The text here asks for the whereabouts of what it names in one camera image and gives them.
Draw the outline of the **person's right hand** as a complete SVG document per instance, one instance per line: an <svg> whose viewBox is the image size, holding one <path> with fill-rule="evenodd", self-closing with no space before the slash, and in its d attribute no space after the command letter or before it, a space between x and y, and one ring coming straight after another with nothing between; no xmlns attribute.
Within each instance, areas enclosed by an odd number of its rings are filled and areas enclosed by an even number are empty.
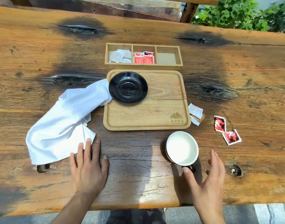
<svg viewBox="0 0 285 224"><path fill-rule="evenodd" d="M225 166L218 154L211 150L208 176L197 194L192 194L192 203L198 214L223 214L223 186Z"/></svg>

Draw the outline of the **person's left hand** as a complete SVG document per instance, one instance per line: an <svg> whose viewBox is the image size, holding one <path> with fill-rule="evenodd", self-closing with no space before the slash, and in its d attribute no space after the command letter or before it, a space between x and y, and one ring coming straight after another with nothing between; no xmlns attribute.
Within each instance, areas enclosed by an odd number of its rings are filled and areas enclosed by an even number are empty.
<svg viewBox="0 0 285 224"><path fill-rule="evenodd" d="M92 162L88 166L84 166L84 149L85 143L79 143L77 154L75 154L77 172L71 176L72 186L75 192L96 192L99 195L107 182L102 179L100 139L96 139L92 142Z"/></svg>

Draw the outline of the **person's left forearm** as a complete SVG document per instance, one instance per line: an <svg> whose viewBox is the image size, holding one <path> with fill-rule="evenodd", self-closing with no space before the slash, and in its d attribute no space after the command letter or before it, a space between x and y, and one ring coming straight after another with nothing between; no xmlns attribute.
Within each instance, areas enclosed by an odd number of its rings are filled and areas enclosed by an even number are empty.
<svg viewBox="0 0 285 224"><path fill-rule="evenodd" d="M97 196L96 192L76 192L50 224L81 224Z"/></svg>

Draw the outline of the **person's right forearm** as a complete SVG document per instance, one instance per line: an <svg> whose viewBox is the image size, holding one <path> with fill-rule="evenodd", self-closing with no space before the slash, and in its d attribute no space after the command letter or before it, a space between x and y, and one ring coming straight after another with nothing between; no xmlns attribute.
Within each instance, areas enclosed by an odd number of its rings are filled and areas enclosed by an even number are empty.
<svg viewBox="0 0 285 224"><path fill-rule="evenodd" d="M226 224L223 214L199 214L202 224Z"/></svg>

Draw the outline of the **white cup with black outside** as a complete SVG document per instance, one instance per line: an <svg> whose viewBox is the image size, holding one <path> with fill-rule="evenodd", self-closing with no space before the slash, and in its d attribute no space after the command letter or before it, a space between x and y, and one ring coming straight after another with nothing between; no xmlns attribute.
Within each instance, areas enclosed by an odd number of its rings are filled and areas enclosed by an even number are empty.
<svg viewBox="0 0 285 224"><path fill-rule="evenodd" d="M174 164L189 168L196 172L194 163L199 157L199 147L196 140L187 132L173 132L165 144L165 153Z"/></svg>

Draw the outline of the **white cloth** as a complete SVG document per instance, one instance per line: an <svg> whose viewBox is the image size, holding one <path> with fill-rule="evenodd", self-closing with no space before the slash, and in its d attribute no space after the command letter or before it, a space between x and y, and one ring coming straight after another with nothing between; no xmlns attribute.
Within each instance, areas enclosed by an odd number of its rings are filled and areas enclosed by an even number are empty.
<svg viewBox="0 0 285 224"><path fill-rule="evenodd" d="M67 89L55 105L28 131L26 145L32 165L44 165L77 153L79 143L96 133L88 128L91 112L112 99L107 79L86 88Z"/></svg>

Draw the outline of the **person's dark trousers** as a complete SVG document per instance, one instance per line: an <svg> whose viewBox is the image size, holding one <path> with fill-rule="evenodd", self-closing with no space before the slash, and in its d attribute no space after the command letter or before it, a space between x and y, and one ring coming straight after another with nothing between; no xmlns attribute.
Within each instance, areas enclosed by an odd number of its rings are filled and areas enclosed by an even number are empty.
<svg viewBox="0 0 285 224"><path fill-rule="evenodd" d="M106 224L167 224L162 208L111 210Z"/></svg>

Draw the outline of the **torn red sachet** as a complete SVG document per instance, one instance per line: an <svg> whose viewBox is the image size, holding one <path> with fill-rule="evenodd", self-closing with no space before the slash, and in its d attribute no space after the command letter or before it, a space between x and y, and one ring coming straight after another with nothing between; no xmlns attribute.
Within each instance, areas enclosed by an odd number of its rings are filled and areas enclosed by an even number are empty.
<svg viewBox="0 0 285 224"><path fill-rule="evenodd" d="M220 116L214 116L214 129L218 132L226 132L226 119Z"/></svg>
<svg viewBox="0 0 285 224"><path fill-rule="evenodd" d="M226 141L227 145L233 145L239 142L242 142L241 137L239 136L236 129L233 129L228 132L222 133L224 140Z"/></svg>

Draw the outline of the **torn brown sachet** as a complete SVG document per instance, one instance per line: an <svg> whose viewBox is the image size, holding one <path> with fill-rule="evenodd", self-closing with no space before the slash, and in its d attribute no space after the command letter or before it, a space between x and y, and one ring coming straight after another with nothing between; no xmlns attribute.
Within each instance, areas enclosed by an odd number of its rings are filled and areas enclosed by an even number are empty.
<svg viewBox="0 0 285 224"><path fill-rule="evenodd" d="M204 120L205 115L202 114L202 117L199 119L198 117L196 117L196 116L190 114L190 118L191 118L191 122L192 122L194 125L199 126L200 123Z"/></svg>

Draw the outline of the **torn white sachet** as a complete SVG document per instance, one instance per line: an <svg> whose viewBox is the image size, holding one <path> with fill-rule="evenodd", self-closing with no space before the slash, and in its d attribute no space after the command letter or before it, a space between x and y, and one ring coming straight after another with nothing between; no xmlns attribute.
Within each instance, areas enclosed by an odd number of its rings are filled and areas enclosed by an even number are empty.
<svg viewBox="0 0 285 224"><path fill-rule="evenodd" d="M193 105L192 103L189 104L188 106L189 109L189 113L195 117L197 117L198 119L201 119L203 116L203 109Z"/></svg>

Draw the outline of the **black saucer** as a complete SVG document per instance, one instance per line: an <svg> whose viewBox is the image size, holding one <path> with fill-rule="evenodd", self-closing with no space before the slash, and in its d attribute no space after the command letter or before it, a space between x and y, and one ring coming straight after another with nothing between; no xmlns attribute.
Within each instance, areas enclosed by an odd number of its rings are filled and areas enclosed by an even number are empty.
<svg viewBox="0 0 285 224"><path fill-rule="evenodd" d="M146 97L148 84L140 74L124 71L109 81L109 93L120 104L134 105Z"/></svg>

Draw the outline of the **wooden serving tray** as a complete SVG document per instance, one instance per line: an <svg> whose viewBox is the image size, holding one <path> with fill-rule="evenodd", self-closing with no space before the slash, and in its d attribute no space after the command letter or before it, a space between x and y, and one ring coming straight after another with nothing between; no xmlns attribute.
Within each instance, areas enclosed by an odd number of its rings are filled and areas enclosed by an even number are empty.
<svg viewBox="0 0 285 224"><path fill-rule="evenodd" d="M139 103L124 105L113 99L104 106L103 125L110 131L179 130L191 125L181 73L176 70L134 70L148 84Z"/></svg>

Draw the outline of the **wooden compartment box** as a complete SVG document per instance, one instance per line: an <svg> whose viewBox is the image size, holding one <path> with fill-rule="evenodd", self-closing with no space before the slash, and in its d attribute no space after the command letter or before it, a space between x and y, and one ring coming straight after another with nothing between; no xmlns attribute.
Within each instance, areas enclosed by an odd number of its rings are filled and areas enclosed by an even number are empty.
<svg viewBox="0 0 285 224"><path fill-rule="evenodd" d="M118 49L129 50L131 52L130 63L110 61L112 53ZM134 62L134 56L144 51L153 52L154 62L139 63ZM111 70L176 70L183 67L182 56L179 46L171 45L151 45L151 44L128 44L128 43L106 43L105 48L105 68Z"/></svg>

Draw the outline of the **wooden bench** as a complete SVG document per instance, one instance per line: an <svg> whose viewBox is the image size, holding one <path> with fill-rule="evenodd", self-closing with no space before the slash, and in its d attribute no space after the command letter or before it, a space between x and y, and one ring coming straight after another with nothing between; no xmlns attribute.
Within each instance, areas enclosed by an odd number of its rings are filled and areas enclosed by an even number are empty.
<svg viewBox="0 0 285 224"><path fill-rule="evenodd" d="M190 23L199 5L216 5L218 2L219 0L0 0L0 5Z"/></svg>

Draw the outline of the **green plants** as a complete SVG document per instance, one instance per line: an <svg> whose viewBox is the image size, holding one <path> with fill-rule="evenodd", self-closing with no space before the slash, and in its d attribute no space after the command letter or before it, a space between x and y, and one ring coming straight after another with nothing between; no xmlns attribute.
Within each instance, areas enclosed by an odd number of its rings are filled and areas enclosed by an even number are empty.
<svg viewBox="0 0 285 224"><path fill-rule="evenodd" d="M254 0L220 0L215 6L199 7L192 24L285 33L285 1L259 9Z"/></svg>

